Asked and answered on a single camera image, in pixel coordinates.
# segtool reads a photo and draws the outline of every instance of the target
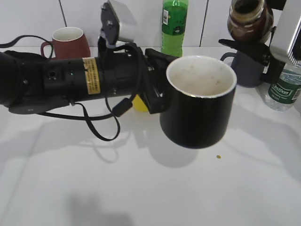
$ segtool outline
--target yellow object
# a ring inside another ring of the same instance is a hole
[[[100,94],[100,81],[95,58],[83,58],[83,62],[89,95]]]
[[[137,95],[133,101],[134,109],[139,112],[148,112],[147,106],[141,100],[141,98]]]

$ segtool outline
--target tile grout line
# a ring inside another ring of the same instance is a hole
[[[62,7],[62,2],[61,2],[61,0],[58,0],[58,2],[60,4],[60,8],[61,8],[61,12],[62,12],[62,15],[63,15],[63,20],[64,20],[65,27],[68,27],[67,22],[66,22],[65,13],[64,13],[64,10],[63,10],[63,7]]]
[[[16,184],[15,184],[13,190],[12,190],[12,193],[10,194],[10,197],[9,197],[8,202],[6,204],[6,207],[5,207],[4,211],[3,211],[3,214],[0,217],[0,226],[4,226],[4,224],[6,222],[7,216],[9,214],[9,211],[11,210],[11,207],[13,205],[13,201],[14,201],[14,199],[16,197],[16,194],[17,194],[17,192],[19,190],[19,187],[20,187],[20,184],[22,182],[23,176],[25,175],[25,170],[28,167],[28,164],[29,164],[28,162],[30,161],[30,158],[32,157],[32,154],[35,151],[35,147],[36,147],[37,141],[39,140],[39,137],[41,135],[41,131],[43,131],[43,129],[44,129],[44,126],[45,126],[44,123],[45,122],[42,123],[42,125],[40,126],[40,128],[39,128],[39,130],[37,132],[37,135],[36,135],[36,137],[34,139],[34,142],[32,144],[31,150],[29,151],[29,153],[27,155],[26,162],[25,162],[24,166],[22,167],[22,172],[20,173],[20,175],[19,175],[19,177],[18,177],[18,179],[16,181]]]
[[[207,12],[208,12],[208,5],[209,5],[209,0],[207,0],[206,4],[206,10],[205,10],[205,17],[204,17],[204,22],[203,22],[203,29],[202,29],[202,34],[201,34],[201,40],[199,41],[199,46],[202,46],[202,39],[204,35],[204,29],[205,29],[205,24],[206,24],[206,17],[207,17]]]

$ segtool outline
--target water bottle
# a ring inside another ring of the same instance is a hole
[[[265,97],[266,104],[280,112],[290,109],[301,93],[301,66],[286,64],[277,84],[272,84]]]
[[[189,0],[164,0],[162,53],[182,57]]]

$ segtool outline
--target green plastic bottle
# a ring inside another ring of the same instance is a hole
[[[182,57],[189,0],[163,0],[162,53]]]

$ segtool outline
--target black mug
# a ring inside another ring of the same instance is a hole
[[[221,61],[228,57],[234,57],[231,67],[237,75],[238,85],[246,88],[255,88],[262,84],[260,78],[264,71],[263,65],[240,51],[237,53],[225,53],[221,57]]]
[[[224,136],[237,78],[230,66],[207,56],[186,56],[167,71],[167,110],[160,114],[165,135],[192,149],[210,147]]]

